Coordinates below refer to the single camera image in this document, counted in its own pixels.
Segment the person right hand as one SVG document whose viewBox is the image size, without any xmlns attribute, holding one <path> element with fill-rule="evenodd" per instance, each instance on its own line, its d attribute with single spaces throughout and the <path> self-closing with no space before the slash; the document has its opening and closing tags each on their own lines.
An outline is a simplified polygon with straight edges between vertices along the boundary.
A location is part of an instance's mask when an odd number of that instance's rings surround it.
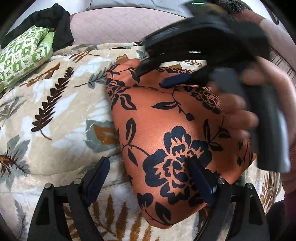
<svg viewBox="0 0 296 241">
<path fill-rule="evenodd" d="M 233 81 L 234 87 L 230 84 L 222 86 L 222 83 L 211 81 L 209 87 L 214 94 L 219 96 L 220 107 L 225 114 L 224 126 L 229 130 L 231 137 L 237 140 L 244 140 L 250 137 L 251 129 L 259 124 L 259 118 L 255 113 L 247 110 L 247 103 L 243 92 L 238 89 L 243 84 L 264 85 L 271 84 L 276 90 L 280 101 L 281 111 L 285 115 L 287 123 L 287 134 L 289 149 L 295 149 L 295 86 L 290 77 L 278 66 L 270 61 L 256 57 L 240 75 L 240 79 Z"/>
</svg>

